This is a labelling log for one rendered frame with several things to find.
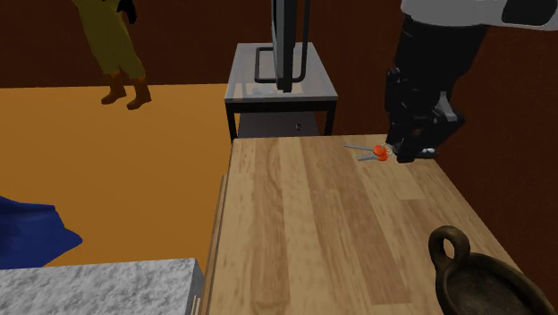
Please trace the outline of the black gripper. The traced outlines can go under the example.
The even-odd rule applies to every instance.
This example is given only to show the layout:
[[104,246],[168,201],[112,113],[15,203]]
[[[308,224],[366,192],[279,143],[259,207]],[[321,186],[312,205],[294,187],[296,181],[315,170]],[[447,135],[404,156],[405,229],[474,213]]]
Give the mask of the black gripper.
[[441,26],[406,14],[385,84],[389,118],[386,143],[397,161],[410,163],[437,149],[465,123],[451,105],[452,90],[477,56],[486,35],[483,24]]

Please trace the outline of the grey side table with television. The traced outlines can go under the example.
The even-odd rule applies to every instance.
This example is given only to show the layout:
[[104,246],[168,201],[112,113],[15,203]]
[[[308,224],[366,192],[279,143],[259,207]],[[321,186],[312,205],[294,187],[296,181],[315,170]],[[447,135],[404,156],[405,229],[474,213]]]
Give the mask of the grey side table with television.
[[224,95],[229,135],[239,137],[235,116],[325,112],[324,135],[333,131],[338,95],[313,43],[310,0],[304,0],[302,41],[296,39],[298,0],[271,1],[270,43],[239,43]]

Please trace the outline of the light wooden table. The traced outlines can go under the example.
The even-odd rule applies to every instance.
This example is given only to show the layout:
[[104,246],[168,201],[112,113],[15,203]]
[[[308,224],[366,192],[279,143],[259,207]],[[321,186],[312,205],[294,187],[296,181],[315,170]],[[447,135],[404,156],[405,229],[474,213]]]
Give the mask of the light wooden table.
[[238,139],[199,315],[443,315],[439,226],[510,256],[433,160],[359,161],[379,135]]

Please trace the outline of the figure in yellow dress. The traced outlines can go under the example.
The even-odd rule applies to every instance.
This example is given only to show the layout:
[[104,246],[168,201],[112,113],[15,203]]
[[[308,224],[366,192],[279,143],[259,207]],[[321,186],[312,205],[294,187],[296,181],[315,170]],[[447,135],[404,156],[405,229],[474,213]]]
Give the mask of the figure in yellow dress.
[[92,55],[106,76],[109,93],[103,105],[126,96],[122,74],[126,73],[135,90],[127,104],[136,110],[151,101],[145,68],[137,56],[127,26],[137,21],[133,0],[71,0],[81,20]]

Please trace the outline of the grey marbled robot stand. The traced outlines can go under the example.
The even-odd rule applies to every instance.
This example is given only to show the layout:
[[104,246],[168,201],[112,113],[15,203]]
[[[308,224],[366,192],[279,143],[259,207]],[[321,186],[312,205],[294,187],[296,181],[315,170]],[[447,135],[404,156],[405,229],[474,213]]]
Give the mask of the grey marbled robot stand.
[[193,315],[193,259],[0,270],[0,315]]

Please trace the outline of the blue cloth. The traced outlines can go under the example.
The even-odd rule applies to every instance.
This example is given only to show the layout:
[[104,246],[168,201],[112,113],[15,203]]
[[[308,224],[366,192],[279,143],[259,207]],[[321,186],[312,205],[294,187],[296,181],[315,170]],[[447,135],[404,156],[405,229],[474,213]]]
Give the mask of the blue cloth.
[[54,205],[0,196],[0,269],[44,267],[81,243]]

